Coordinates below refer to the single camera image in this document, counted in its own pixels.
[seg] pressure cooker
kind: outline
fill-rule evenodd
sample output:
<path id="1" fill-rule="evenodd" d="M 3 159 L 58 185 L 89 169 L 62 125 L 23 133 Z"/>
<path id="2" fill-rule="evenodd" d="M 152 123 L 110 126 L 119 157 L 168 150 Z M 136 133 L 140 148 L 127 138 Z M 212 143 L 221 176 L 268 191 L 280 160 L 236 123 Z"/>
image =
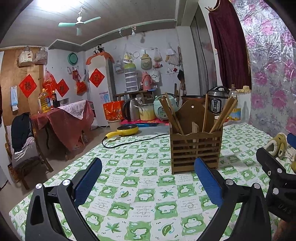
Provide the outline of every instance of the pressure cooker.
<path id="1" fill-rule="evenodd" d="M 210 111 L 215 115 L 219 115 L 228 99 L 229 89 L 219 85 L 208 90 L 207 93 L 209 95 Z"/>

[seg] fan blade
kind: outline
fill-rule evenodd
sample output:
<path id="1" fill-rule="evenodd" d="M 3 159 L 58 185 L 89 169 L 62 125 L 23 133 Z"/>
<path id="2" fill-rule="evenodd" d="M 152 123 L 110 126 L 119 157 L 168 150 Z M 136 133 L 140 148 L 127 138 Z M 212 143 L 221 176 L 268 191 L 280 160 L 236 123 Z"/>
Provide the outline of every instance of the fan blade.
<path id="1" fill-rule="evenodd" d="M 59 23 L 59 27 L 72 27 L 75 26 L 76 23 Z"/>
<path id="2" fill-rule="evenodd" d="M 83 23 L 89 23 L 89 22 L 91 22 L 91 21 L 95 21 L 95 20 L 100 19 L 100 18 L 101 18 L 101 17 L 92 18 L 92 19 L 87 20 L 87 21 L 85 21 L 85 22 L 83 22 Z"/>
<path id="3" fill-rule="evenodd" d="M 77 28 L 77 34 L 76 36 L 81 36 L 82 35 L 82 30 L 81 28 Z"/>

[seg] green and white tablecloth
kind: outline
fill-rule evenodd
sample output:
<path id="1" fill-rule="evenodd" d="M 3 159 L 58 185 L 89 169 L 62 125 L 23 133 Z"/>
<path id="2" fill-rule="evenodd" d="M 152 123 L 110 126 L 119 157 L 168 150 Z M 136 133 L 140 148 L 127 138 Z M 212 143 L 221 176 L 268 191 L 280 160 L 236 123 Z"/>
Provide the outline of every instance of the green and white tablecloth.
<path id="1" fill-rule="evenodd" d="M 219 172 L 238 185 L 251 186 L 257 182 L 266 194 L 269 178 L 256 161 L 255 154 L 270 138 L 248 124 L 225 127 Z M 108 145 L 134 140 L 135 137 L 122 137 Z M 44 185 L 58 185 L 66 178 L 73 178 L 94 157 L 102 161 L 102 174 L 79 210 L 101 241 L 196 241 L 217 210 L 195 173 L 171 175 L 169 136 L 115 149 L 105 149 L 98 145 Z M 280 162 L 292 173 L 289 160 Z M 9 212 L 23 240 L 31 196 L 23 199 Z M 223 239 L 231 234 L 240 207 L 240 204 L 236 206 Z M 56 209 L 65 234 L 69 239 L 76 240 L 59 204 L 56 204 Z M 271 214 L 270 220 L 274 232 L 279 219 Z"/>

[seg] pink thermos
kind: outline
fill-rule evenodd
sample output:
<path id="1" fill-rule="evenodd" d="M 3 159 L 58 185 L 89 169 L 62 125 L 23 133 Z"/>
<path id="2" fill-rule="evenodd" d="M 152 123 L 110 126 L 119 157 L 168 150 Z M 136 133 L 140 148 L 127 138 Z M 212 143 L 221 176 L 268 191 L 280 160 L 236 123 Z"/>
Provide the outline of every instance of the pink thermos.
<path id="1" fill-rule="evenodd" d="M 152 83 L 153 83 L 153 80 L 151 76 L 146 71 L 144 71 L 142 73 L 143 90 L 151 90 Z"/>

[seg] rice cooker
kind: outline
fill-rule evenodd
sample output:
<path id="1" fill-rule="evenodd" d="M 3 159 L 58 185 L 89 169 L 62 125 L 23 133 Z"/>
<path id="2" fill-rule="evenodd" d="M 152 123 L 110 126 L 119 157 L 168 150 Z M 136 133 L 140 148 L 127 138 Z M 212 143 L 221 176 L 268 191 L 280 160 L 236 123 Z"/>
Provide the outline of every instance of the rice cooker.
<path id="1" fill-rule="evenodd" d="M 208 90 L 210 111 L 219 115 L 228 99 L 229 89 L 225 86 L 219 85 Z"/>
<path id="2" fill-rule="evenodd" d="M 162 97 L 162 96 L 165 96 L 165 95 L 160 95 L 160 96 L 156 96 L 153 104 L 154 104 L 154 112 L 155 112 L 155 115 L 158 119 L 160 120 L 167 120 L 168 119 L 168 116 L 166 115 L 164 109 L 163 109 L 163 106 L 161 105 L 159 99 Z M 170 102 L 172 103 L 172 106 L 173 106 L 173 109 L 174 111 L 176 112 L 178 110 L 178 106 L 177 106 L 177 99 L 175 99 L 173 96 L 169 95 L 168 96 L 169 99 L 170 99 Z"/>

